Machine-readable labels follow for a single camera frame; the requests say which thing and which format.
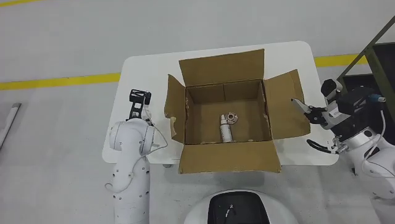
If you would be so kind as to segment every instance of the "gray floor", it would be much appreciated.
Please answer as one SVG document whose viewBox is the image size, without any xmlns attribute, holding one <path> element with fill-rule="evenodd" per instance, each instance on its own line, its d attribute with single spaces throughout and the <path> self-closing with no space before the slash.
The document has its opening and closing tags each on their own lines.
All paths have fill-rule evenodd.
<svg viewBox="0 0 395 224">
<path fill-rule="evenodd" d="M 330 77 L 330 69 L 318 71 Z M 0 223 L 112 223 L 112 197 L 104 189 L 112 165 L 101 150 L 116 89 L 108 83 L 0 92 L 0 117 L 22 102 L 0 151 Z M 287 166 L 280 174 L 179 175 L 161 165 L 151 172 L 153 224 L 182 223 L 202 197 L 231 188 L 279 199 L 300 223 L 378 223 L 342 160 L 330 167 Z"/>
</svg>

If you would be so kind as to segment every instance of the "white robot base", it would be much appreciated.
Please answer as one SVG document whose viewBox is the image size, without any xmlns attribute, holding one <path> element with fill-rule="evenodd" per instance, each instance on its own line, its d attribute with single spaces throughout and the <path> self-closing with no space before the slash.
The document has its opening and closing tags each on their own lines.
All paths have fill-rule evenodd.
<svg viewBox="0 0 395 224">
<path fill-rule="evenodd" d="M 207 196 L 191 209 L 184 221 L 184 224 L 218 223 L 298 224 L 281 202 L 248 189 L 231 189 Z"/>
</svg>

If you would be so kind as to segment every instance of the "black panel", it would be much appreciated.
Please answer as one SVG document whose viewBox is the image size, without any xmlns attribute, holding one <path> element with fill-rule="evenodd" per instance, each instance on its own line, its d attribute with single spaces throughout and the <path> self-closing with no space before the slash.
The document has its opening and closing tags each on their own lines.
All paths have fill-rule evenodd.
<svg viewBox="0 0 395 224">
<path fill-rule="evenodd" d="M 376 44 L 373 46 L 373 50 L 391 87 L 395 90 L 395 43 Z"/>
<path fill-rule="evenodd" d="M 236 191 L 219 194 L 211 199 L 207 223 L 269 224 L 270 222 L 265 207 L 257 194 Z"/>
<path fill-rule="evenodd" d="M 366 74 L 366 75 L 350 75 L 345 76 L 343 78 L 345 87 L 348 92 L 353 90 L 356 87 L 364 86 L 368 88 L 372 88 L 375 90 L 376 94 L 382 94 L 378 85 L 376 83 L 375 77 L 373 74 Z M 372 128 L 373 131 L 376 133 L 381 133 L 383 129 L 383 122 L 381 121 L 381 114 L 378 109 L 372 109 L 365 117 L 357 117 L 355 122 L 357 122 L 356 129 L 359 129 L 361 126 L 369 126 Z M 384 108 L 384 116 L 386 120 L 386 131 L 384 134 L 384 138 L 391 144 L 395 145 L 395 123 L 392 119 L 389 110 L 387 107 Z"/>
</svg>

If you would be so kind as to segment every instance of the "cardboard box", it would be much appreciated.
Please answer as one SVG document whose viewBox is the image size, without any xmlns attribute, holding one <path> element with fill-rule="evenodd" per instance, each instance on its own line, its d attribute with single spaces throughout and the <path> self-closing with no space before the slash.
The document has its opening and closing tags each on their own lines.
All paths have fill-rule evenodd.
<svg viewBox="0 0 395 224">
<path fill-rule="evenodd" d="M 264 50 L 180 60 L 183 86 L 168 76 L 165 116 L 184 144 L 179 172 L 280 172 L 273 139 L 310 133 L 291 103 L 304 100 L 297 70 L 264 80 Z M 235 142 L 223 143 L 220 115 L 234 112 Z"/>
</svg>

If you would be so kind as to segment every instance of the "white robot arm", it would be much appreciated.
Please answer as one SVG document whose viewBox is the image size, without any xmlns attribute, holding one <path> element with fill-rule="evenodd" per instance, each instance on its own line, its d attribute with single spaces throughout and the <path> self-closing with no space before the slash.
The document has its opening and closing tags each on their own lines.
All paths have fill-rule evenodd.
<svg viewBox="0 0 395 224">
<path fill-rule="evenodd" d="M 362 186 L 372 195 L 372 204 L 382 224 L 395 220 L 395 146 L 383 135 L 386 129 L 383 96 L 374 90 L 358 87 L 341 95 L 341 84 L 334 80 L 324 81 L 321 92 L 328 99 L 326 107 L 307 106 L 292 99 L 310 123 L 321 125 L 335 134 L 333 146 L 325 147 L 307 140 L 310 147 L 330 154 L 345 153 L 354 164 L 355 175 Z M 369 126 L 370 110 L 380 109 L 383 120 L 381 134 Z"/>
<path fill-rule="evenodd" d="M 133 106 L 130 119 L 117 122 L 109 135 L 110 147 L 121 151 L 121 156 L 112 171 L 112 182 L 106 188 L 114 198 L 114 223 L 149 223 L 149 162 L 146 155 L 151 151 L 155 127 L 149 118 L 143 119 L 141 112 L 150 93 L 131 92 Z"/>
</svg>

